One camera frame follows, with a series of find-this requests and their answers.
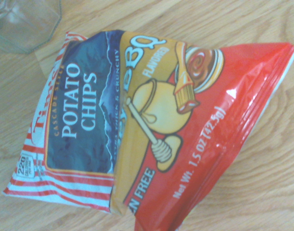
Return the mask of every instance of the snack bag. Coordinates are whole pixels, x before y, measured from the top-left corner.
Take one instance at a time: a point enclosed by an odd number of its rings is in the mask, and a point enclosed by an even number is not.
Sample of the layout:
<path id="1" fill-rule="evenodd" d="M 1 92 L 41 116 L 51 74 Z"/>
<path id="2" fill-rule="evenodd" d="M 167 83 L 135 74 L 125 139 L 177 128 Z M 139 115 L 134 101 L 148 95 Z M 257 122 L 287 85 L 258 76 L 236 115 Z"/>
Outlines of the snack bag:
<path id="1" fill-rule="evenodd" d="M 174 231 L 233 162 L 293 59 L 289 43 L 208 50 L 120 30 L 67 33 L 4 192 L 129 207 L 137 231 Z"/>
<path id="2" fill-rule="evenodd" d="M 208 50 L 125 32 L 111 206 L 175 231 L 233 162 L 294 59 L 289 43 Z"/>

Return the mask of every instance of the wooden table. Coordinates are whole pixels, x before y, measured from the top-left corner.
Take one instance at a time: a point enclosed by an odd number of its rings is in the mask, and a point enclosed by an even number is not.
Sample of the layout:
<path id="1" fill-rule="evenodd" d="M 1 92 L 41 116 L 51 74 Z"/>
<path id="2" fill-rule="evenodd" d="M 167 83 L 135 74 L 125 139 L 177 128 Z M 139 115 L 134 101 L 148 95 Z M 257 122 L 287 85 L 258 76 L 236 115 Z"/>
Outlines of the wooden table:
<path id="1" fill-rule="evenodd" d="M 294 0 L 64 0 L 52 40 L 29 55 L 0 51 L 0 230 L 132 231 L 134 218 L 5 197 L 66 31 L 122 29 L 207 48 L 294 44 Z M 294 64 L 236 161 L 182 231 L 294 231 Z"/>

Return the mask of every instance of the red and white striped packaging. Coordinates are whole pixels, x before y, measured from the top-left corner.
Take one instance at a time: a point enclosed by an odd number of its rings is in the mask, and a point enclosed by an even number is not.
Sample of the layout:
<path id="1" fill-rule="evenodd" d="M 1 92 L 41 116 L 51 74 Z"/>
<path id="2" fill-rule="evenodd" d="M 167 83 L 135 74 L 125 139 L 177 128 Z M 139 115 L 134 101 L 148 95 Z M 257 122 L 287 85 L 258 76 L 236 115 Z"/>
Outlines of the red and white striped packaging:
<path id="1" fill-rule="evenodd" d="M 110 212 L 110 195 L 114 183 L 112 173 L 51 170 L 45 164 L 49 108 L 52 91 L 64 53 L 71 41 L 86 37 L 67 32 L 53 69 L 41 94 L 33 121 L 5 195 L 45 202 L 91 207 Z"/>

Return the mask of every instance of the glass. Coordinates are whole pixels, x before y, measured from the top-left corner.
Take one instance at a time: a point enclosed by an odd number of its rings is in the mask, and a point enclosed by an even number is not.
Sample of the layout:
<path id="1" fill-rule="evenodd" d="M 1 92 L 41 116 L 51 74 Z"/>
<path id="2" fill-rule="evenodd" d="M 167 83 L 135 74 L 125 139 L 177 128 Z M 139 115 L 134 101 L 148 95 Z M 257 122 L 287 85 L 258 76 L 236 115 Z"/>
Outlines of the glass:
<path id="1" fill-rule="evenodd" d="M 61 20 L 61 0 L 0 0 L 0 49 L 30 53 L 49 41 Z"/>

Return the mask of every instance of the honey pot illustration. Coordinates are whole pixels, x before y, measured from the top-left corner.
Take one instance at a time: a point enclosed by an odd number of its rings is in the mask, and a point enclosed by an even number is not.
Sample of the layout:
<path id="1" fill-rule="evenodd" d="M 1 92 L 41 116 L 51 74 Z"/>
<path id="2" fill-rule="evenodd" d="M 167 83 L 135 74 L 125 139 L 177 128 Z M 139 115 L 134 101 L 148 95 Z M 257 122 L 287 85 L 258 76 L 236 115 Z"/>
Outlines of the honey pot illustration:
<path id="1" fill-rule="evenodd" d="M 224 64 L 220 50 L 198 47 L 186 50 L 186 43 L 183 42 L 177 42 L 175 49 L 179 64 L 175 70 L 176 85 L 152 78 L 136 89 L 132 100 L 127 98 L 126 101 L 151 141 L 157 168 L 163 172 L 173 165 L 178 156 L 182 139 L 176 133 L 200 104 L 195 95 L 217 80 Z M 157 139 L 153 131 L 166 137 Z"/>

